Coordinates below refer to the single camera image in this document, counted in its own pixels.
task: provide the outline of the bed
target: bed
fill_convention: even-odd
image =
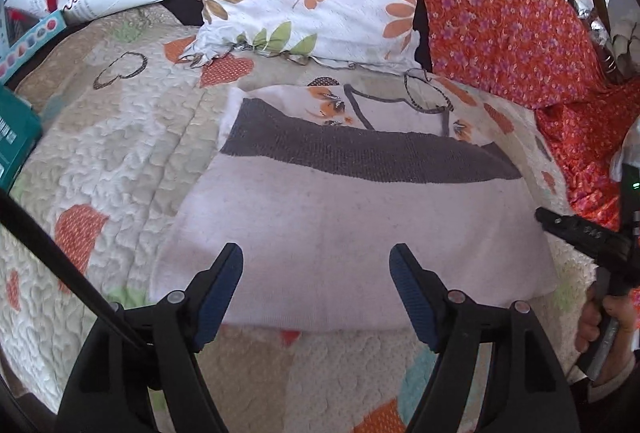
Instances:
[[[558,121],[566,120],[567,112],[583,121],[580,110],[591,106],[615,112],[620,98],[637,97],[632,86],[589,94],[591,104],[586,106],[584,99],[562,98],[549,103],[555,105],[551,107],[529,103],[529,109],[520,106],[527,105],[525,98],[511,97],[510,102],[505,92],[497,90],[501,95],[496,96],[474,83],[473,74],[448,70],[438,58],[438,52],[450,52],[450,46],[445,41],[446,22],[433,23],[437,2],[425,0],[431,17],[428,47],[433,74],[424,75],[425,80],[409,79],[406,87],[402,76],[363,68],[332,70],[313,61],[300,66],[238,49],[191,68],[180,57],[197,28],[183,26],[161,6],[93,22],[60,42],[17,88],[41,116],[46,134],[12,196],[105,297],[125,307],[147,304],[161,237],[216,155],[229,89],[251,92],[273,84],[349,83],[365,93],[430,108],[443,105],[445,96],[465,121],[480,118],[473,115],[479,110],[482,120],[494,125],[495,141],[521,171],[535,203],[564,214],[575,210],[576,201],[565,196],[575,188],[566,179],[588,165],[571,169],[566,148],[570,139]],[[577,44],[588,54],[585,34]],[[592,55],[586,60],[597,67]],[[509,91],[518,95],[517,90]],[[637,110],[627,106],[628,119]],[[618,133],[610,137],[607,150],[598,149],[596,162],[606,161]],[[607,195],[613,201],[605,204],[606,214],[612,215],[612,190]],[[580,193],[578,202],[585,198],[593,201]],[[602,212],[602,203],[596,205]],[[587,258],[559,240],[548,240],[558,289],[534,299],[532,305],[561,364],[568,368],[575,360],[574,327],[592,269]],[[12,336],[3,333],[2,350],[22,384],[56,410],[94,318],[4,230],[0,257],[5,259],[0,274],[6,288],[0,291],[4,300],[0,329],[12,331]],[[481,403],[487,362],[488,352],[483,350],[463,424],[468,431]],[[381,427],[404,431],[434,359],[408,327],[300,333],[225,326],[198,363],[232,431],[364,433]],[[162,397],[154,394],[152,401],[162,430],[170,431]]]

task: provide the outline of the orange patch on quilt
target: orange patch on quilt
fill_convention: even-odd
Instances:
[[[498,112],[498,110],[496,110],[492,105],[484,103],[484,109],[486,110],[486,113],[488,113],[492,118],[492,120],[495,121],[495,124],[500,127],[504,134],[510,134],[514,130],[513,123],[511,123],[509,118],[504,114]]]
[[[398,399],[393,399],[369,413],[353,428],[353,433],[404,433],[405,430],[398,415]]]
[[[63,212],[56,222],[54,240],[82,274],[89,264],[95,240],[108,219],[90,205],[82,204]],[[58,286],[62,292],[69,292],[61,281]]]
[[[282,340],[283,346],[287,348],[290,347],[300,338],[300,334],[297,330],[281,330],[280,339]]]
[[[437,81],[447,90],[449,90],[449,92],[456,95],[460,99],[460,101],[465,103],[465,105],[478,106],[478,103],[476,103],[474,97],[469,92],[466,92],[465,90],[457,86],[453,81],[442,77],[438,78]]]
[[[20,279],[18,278],[18,272],[15,269],[11,270],[9,275],[9,281],[6,282],[6,298],[12,309],[20,312]]]
[[[165,43],[163,45],[164,57],[171,61],[171,63],[179,63],[180,54],[182,54],[184,49],[187,48],[187,45],[190,45],[195,39],[195,36],[189,36],[188,38],[176,39],[175,41]]]
[[[546,171],[542,172],[542,178],[545,180],[546,185],[549,186],[551,193],[556,194],[556,181],[552,175]]]
[[[248,76],[254,69],[254,62],[249,58],[236,58],[231,54],[214,59],[208,65],[202,67],[200,76],[200,88],[233,83],[238,79]]]

